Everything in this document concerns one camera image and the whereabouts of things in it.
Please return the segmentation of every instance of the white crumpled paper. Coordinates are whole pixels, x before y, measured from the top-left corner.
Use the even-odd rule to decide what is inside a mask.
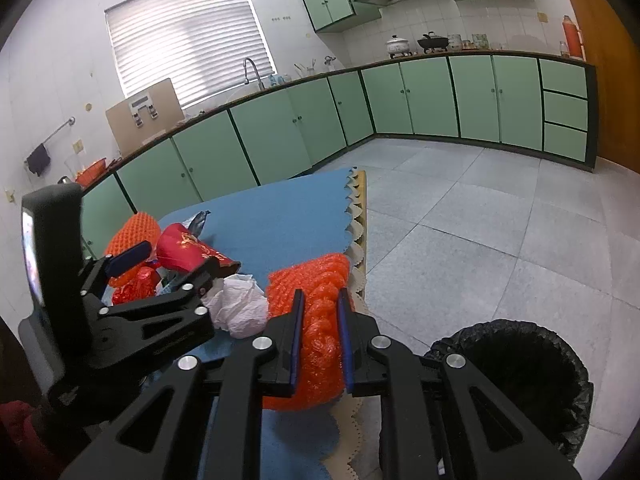
[[[209,309],[213,326],[237,339],[261,332],[267,323],[267,298],[250,274],[214,280],[202,304]]]

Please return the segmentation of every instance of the window blind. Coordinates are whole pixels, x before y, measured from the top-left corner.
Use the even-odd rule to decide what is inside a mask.
[[[274,72],[249,0],[129,0],[106,19],[126,96],[170,77],[184,108],[242,84],[245,57]]]

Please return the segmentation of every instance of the cooking pot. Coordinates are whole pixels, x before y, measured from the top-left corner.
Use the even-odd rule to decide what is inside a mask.
[[[434,48],[443,48],[446,50],[449,46],[449,38],[437,36],[433,31],[430,31],[428,34],[423,34],[423,36],[423,38],[418,40],[418,45],[424,49],[425,54],[429,49],[433,52]]]
[[[411,52],[411,49],[409,48],[409,40],[398,38],[394,35],[386,42],[386,51],[391,54],[392,59],[396,54],[407,54]]]

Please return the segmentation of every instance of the white pot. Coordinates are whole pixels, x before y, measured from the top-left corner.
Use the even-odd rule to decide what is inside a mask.
[[[409,40],[392,36],[391,39],[386,42],[386,51],[389,54],[406,54],[411,51],[409,48]]]

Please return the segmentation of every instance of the black trash bag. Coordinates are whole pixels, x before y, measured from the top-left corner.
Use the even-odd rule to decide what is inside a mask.
[[[589,429],[593,383],[557,333],[527,321],[496,319],[436,341],[425,356],[442,360],[452,352],[469,358],[574,462]]]

